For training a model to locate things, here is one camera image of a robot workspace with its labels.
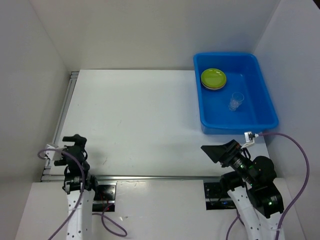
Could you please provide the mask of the clear cup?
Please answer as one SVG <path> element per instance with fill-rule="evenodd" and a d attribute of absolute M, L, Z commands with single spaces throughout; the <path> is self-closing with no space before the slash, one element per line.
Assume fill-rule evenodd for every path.
<path fill-rule="evenodd" d="M 236 111 L 238 107 L 243 103 L 245 96 L 241 92 L 234 92 L 231 96 L 228 109 L 230 111 Z"/>

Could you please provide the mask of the blue plastic bin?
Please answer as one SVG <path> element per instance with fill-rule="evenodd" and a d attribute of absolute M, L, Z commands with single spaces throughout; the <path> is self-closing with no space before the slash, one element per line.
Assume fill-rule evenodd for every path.
<path fill-rule="evenodd" d="M 193 57 L 201 129 L 207 135 L 242 135 L 271 130 L 279 120 L 257 58 L 244 52 L 202 52 Z M 201 83 L 206 69 L 219 69 L 226 84 L 208 90 Z M 229 110 L 232 94 L 244 95 L 236 111 Z"/>

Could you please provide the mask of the green plate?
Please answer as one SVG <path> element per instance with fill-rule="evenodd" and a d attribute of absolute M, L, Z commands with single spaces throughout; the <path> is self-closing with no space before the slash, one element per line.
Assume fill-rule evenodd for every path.
<path fill-rule="evenodd" d="M 210 87 L 221 86 L 227 83 L 227 77 L 225 73 L 216 68 L 208 68 L 204 70 L 200 76 L 202 85 Z"/>

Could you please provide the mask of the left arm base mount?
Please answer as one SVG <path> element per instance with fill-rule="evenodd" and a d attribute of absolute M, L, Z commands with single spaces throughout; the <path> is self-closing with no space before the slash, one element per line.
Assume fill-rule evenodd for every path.
<path fill-rule="evenodd" d="M 116 203 L 116 183 L 103 183 L 97 187 L 95 192 L 93 203 L 92 203 L 92 212 L 101 213 L 105 208 L 105 212 L 114 212 L 115 203 Z"/>

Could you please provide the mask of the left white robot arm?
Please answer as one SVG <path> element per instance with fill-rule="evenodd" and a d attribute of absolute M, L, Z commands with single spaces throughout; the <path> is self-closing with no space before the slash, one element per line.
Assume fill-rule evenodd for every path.
<path fill-rule="evenodd" d="M 75 134 L 63 137 L 62 141 L 73 143 L 59 150 L 61 159 L 54 162 L 55 166 L 65 166 L 62 189 L 67 197 L 68 217 L 49 239 L 67 226 L 67 240 L 89 240 L 92 237 L 93 200 L 99 196 L 100 187 L 97 178 L 89 173 L 87 139 Z"/>

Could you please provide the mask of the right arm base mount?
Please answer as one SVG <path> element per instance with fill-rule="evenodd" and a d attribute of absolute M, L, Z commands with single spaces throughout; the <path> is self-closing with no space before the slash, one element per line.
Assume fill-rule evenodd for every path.
<path fill-rule="evenodd" d="M 233 210 L 236 208 L 233 200 L 219 182 L 204 182 L 203 187 L 207 211 Z"/>

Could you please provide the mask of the aluminium table frame rail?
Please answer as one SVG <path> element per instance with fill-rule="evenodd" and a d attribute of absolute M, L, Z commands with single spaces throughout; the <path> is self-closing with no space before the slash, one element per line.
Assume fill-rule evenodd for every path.
<path fill-rule="evenodd" d="M 90 172 L 99 176 L 218 176 L 201 150 L 219 143 L 199 121 L 190 70 L 81 70 L 61 109 L 54 143 L 87 139 Z"/>

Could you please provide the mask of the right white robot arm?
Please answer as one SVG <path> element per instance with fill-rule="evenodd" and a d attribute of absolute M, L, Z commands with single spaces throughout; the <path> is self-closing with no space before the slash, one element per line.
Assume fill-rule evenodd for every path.
<path fill-rule="evenodd" d="M 203 145 L 201 149 L 215 164 L 232 168 L 219 180 L 219 191 L 230 197 L 250 240 L 283 240 L 280 218 L 283 197 L 274 184 L 277 177 L 272 160 L 259 155 L 251 159 L 246 147 L 236 140 L 223 145 Z"/>

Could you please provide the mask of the orange plate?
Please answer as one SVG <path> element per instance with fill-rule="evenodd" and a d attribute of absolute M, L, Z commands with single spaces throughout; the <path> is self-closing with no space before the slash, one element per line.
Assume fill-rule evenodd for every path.
<path fill-rule="evenodd" d="M 217 91 L 217 90 L 220 90 L 220 89 L 222 89 L 222 88 L 224 88 L 225 87 L 225 84 L 223 84 L 223 85 L 219 85 L 219 86 L 215 86 L 215 87 L 211 87 L 211 86 L 208 86 L 208 85 L 202 85 L 205 89 L 207 89 L 207 90 L 210 90 L 210 91 Z"/>

